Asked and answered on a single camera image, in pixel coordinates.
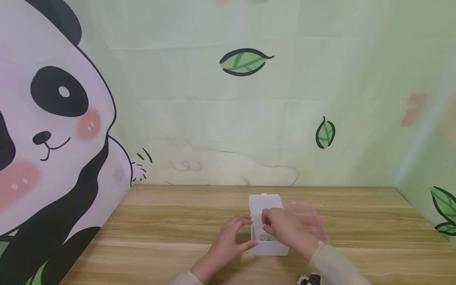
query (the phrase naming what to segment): panda eye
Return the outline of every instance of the panda eye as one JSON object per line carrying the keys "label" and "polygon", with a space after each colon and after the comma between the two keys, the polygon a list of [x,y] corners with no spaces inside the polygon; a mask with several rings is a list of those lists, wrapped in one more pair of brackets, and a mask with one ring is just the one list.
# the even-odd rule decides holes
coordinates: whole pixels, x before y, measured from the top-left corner
{"label": "panda eye", "polygon": [[13,161],[16,148],[6,129],[5,120],[0,112],[0,171],[5,169]]}
{"label": "panda eye", "polygon": [[35,103],[48,113],[79,117],[88,108],[88,98],[84,87],[65,70],[46,66],[38,70],[30,86]]}

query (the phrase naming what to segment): transparent pink box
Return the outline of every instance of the transparent pink box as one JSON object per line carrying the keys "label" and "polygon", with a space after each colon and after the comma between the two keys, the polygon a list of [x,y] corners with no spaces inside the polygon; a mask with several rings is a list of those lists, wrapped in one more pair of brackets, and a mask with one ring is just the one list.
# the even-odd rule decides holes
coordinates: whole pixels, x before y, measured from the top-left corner
{"label": "transparent pink box", "polygon": [[302,227],[313,234],[324,244],[329,243],[328,233],[321,217],[310,203],[306,202],[283,202],[286,211],[293,213],[301,222]]}

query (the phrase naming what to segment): wood grain surface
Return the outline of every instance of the wood grain surface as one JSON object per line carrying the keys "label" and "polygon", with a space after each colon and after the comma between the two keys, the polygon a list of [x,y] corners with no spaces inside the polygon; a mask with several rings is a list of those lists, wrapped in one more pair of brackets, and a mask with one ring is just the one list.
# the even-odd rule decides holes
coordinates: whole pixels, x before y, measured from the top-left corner
{"label": "wood grain surface", "polygon": [[[137,185],[62,284],[169,285],[209,249],[221,224],[249,213],[249,195],[310,202],[331,244],[372,284],[456,284],[456,249],[392,188]],[[250,239],[241,229],[240,242]],[[306,262],[244,253],[210,284],[293,285]]]}

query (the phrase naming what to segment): child's hand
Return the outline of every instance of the child's hand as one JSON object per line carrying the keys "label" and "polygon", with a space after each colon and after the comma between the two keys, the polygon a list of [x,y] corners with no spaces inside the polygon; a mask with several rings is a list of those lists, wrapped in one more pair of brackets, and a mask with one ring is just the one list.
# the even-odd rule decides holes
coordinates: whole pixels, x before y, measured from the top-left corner
{"label": "child's hand", "polygon": [[222,267],[236,256],[258,244],[250,240],[243,244],[236,243],[236,234],[244,225],[251,225],[252,218],[248,215],[237,215],[228,220],[220,229],[209,251],[201,257],[190,271],[204,284]]}
{"label": "child's hand", "polygon": [[281,208],[264,209],[263,230],[278,241],[310,260],[318,248],[318,240],[303,229],[298,218]]}

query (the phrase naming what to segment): sleeve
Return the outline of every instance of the sleeve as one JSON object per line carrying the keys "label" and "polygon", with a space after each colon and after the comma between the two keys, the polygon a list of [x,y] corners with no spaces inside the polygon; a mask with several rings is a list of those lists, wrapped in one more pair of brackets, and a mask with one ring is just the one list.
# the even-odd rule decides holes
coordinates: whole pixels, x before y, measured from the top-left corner
{"label": "sleeve", "polygon": [[182,272],[179,276],[171,283],[171,285],[204,285],[198,278],[193,275],[190,271]]}
{"label": "sleeve", "polygon": [[321,285],[370,285],[345,256],[329,244],[319,242],[309,267],[321,277]]}

